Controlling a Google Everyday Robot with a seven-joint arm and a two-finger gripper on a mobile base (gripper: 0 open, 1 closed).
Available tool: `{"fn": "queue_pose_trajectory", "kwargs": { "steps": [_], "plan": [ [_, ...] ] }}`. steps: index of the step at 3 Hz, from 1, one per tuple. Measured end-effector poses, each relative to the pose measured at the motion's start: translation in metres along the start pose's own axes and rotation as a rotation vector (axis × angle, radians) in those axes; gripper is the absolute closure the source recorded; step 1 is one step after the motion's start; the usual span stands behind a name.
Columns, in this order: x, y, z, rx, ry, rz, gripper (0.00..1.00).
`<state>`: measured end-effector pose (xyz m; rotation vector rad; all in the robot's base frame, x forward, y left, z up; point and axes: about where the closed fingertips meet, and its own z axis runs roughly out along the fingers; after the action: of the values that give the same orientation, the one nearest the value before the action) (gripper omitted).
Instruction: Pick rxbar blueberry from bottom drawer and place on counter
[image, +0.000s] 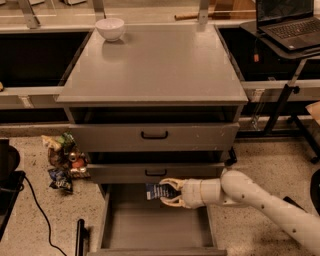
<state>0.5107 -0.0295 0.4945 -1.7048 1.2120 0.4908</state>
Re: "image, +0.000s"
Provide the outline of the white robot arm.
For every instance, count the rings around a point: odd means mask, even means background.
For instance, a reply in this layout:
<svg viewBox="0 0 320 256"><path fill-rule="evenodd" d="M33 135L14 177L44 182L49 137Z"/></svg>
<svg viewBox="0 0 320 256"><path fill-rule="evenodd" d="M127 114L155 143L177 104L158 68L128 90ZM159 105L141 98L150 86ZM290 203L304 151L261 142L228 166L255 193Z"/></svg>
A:
<svg viewBox="0 0 320 256"><path fill-rule="evenodd" d="M315 256L320 256L320 217L271 195L242 172L224 170L215 179L165 178L159 184L169 185L180 192L175 198L160 198L165 205L171 207L253 207Z"/></svg>

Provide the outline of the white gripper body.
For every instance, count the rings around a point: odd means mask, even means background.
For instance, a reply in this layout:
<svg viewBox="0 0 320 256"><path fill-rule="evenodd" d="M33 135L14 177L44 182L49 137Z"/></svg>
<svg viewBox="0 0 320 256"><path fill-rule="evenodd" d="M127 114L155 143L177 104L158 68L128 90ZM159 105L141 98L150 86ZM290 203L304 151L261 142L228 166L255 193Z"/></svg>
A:
<svg viewBox="0 0 320 256"><path fill-rule="evenodd" d="M188 179L181 189L183 206L187 209L196 209L202 206L201 181Z"/></svg>

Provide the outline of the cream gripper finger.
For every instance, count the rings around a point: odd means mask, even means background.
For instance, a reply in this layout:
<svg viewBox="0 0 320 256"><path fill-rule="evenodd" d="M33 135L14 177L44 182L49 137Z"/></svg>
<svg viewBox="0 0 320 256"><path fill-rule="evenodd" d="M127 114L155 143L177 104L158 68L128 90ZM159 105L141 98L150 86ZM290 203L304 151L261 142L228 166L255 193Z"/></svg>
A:
<svg viewBox="0 0 320 256"><path fill-rule="evenodd" d="M163 204L170 206L170 207L184 207L185 206L185 202L180 196L177 196L174 198L161 197L160 200Z"/></svg>
<svg viewBox="0 0 320 256"><path fill-rule="evenodd" d="M181 190L185 184L184 180L176 178L165 178L159 182L160 185L170 185L175 190Z"/></svg>

